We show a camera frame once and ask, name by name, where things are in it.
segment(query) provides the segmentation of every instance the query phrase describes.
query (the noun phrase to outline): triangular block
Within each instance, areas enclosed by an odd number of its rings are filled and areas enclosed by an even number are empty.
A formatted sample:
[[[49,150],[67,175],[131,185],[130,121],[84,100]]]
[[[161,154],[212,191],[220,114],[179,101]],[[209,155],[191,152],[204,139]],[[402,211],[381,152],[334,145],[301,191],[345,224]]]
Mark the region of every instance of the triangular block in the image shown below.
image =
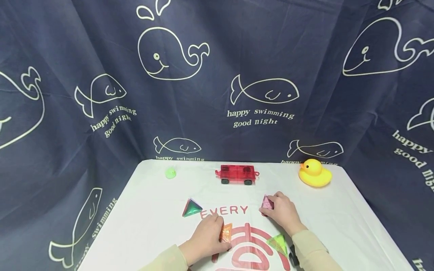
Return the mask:
[[[288,257],[288,250],[286,248],[285,236],[283,234],[279,234],[267,240],[267,244],[275,249],[277,252],[283,254],[285,257]]]
[[[190,215],[197,214],[203,210],[202,207],[199,206],[194,200],[188,199],[187,204],[185,205],[184,212],[182,213],[183,217],[187,217]]]
[[[264,199],[262,200],[262,208],[266,208],[269,210],[274,210],[274,202],[272,202],[267,195],[264,196]]]
[[[224,225],[221,228],[220,240],[226,243],[230,243],[232,240],[232,223]]]

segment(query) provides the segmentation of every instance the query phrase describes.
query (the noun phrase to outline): fish drawing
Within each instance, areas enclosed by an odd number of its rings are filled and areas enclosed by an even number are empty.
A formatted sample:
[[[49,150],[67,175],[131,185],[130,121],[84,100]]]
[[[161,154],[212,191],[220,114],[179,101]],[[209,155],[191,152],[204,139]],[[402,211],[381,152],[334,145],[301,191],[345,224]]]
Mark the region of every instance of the fish drawing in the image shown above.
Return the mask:
[[[163,148],[176,153],[196,153],[201,150],[201,147],[194,141],[188,138],[172,138],[166,143],[161,143],[158,137],[154,138],[155,151],[160,153]]]
[[[40,82],[38,71],[31,66],[27,73],[21,74],[21,86],[0,72],[0,88],[5,90],[1,94],[0,150],[30,134],[44,119],[45,102]]]
[[[338,142],[327,142],[318,145],[311,146],[300,146],[300,140],[293,140],[289,144],[289,150],[287,153],[288,158],[290,158],[297,150],[304,154],[316,156],[319,158],[332,158],[344,153],[342,145]]]
[[[422,54],[430,56],[434,53],[434,39],[416,37],[401,47],[401,38],[401,23],[393,17],[383,17],[370,23],[348,51],[342,67],[343,75],[396,72],[411,66]]]
[[[161,16],[169,5],[170,0],[156,0],[157,15]],[[155,20],[153,12],[147,6],[138,6],[136,14],[142,20]],[[210,55],[210,46],[206,42],[200,45],[192,44],[187,49],[187,57],[182,42],[175,33],[170,29],[155,26],[140,35],[137,51],[141,65],[149,76],[176,81],[189,79],[200,71],[204,57]]]
[[[254,82],[243,88],[240,75],[235,76],[231,83],[230,102],[235,105],[241,94],[250,99],[266,104],[284,104],[299,97],[299,91],[288,79],[272,78]]]
[[[409,119],[407,131],[426,124],[429,124],[434,130],[434,98],[424,102],[419,112]]]
[[[95,77],[90,84],[89,94],[83,93],[77,86],[74,92],[76,102],[81,105],[84,115],[93,118],[93,105],[120,99],[127,95],[121,84],[109,74]]]
[[[86,232],[92,225],[95,214],[98,211],[99,201],[101,200],[102,188],[95,187],[89,193],[87,200],[84,202],[79,214],[77,215],[74,228],[72,229],[72,240],[68,244],[59,244],[51,241],[48,246],[48,256],[52,261],[61,262],[64,268],[70,268],[74,265],[74,247],[85,236]],[[67,257],[56,257],[55,254],[67,255]]]

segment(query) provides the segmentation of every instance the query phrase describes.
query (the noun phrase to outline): white tablecloth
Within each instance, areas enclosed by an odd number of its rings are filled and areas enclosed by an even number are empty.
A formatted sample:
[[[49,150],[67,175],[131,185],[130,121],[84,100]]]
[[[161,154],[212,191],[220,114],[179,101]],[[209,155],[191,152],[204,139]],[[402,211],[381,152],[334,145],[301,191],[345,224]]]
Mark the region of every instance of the white tablecloth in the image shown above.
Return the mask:
[[[221,164],[254,165],[260,173],[259,179],[252,186],[222,185],[214,172],[220,170]],[[169,167],[176,170],[174,179],[164,175]],[[225,224],[232,223],[237,229],[232,240],[239,237],[239,244],[219,255],[215,263],[204,259],[195,264],[193,271],[248,270],[252,262],[258,262],[257,268],[285,270],[284,261],[276,251],[261,242],[267,236],[279,234],[280,229],[258,211],[264,194],[278,190],[295,203],[301,220],[344,270],[413,270],[346,172],[339,166],[324,167],[333,173],[332,182],[315,189],[300,181],[298,164],[143,161],[79,270],[137,270],[170,245],[188,239],[201,217],[216,209]],[[203,212],[182,217],[188,198],[201,205]],[[243,254],[249,246],[255,248],[256,255]]]

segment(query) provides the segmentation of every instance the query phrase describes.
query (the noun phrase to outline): orange triangle tile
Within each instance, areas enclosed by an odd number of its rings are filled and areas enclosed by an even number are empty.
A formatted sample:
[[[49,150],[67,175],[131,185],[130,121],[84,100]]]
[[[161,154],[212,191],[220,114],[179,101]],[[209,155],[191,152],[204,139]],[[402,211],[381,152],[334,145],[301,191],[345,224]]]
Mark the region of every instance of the orange triangle tile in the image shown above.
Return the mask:
[[[226,243],[230,243],[232,240],[232,223],[224,225],[221,228],[220,240]]]

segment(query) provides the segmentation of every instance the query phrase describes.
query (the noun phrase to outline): red toy car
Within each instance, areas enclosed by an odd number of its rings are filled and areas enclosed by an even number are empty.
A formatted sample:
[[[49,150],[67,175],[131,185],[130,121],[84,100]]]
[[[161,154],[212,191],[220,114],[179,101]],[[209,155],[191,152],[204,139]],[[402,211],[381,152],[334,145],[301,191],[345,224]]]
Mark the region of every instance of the red toy car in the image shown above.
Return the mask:
[[[220,171],[216,170],[216,175],[220,177],[222,184],[243,182],[249,186],[255,182],[259,172],[255,171],[253,166],[221,165]]]

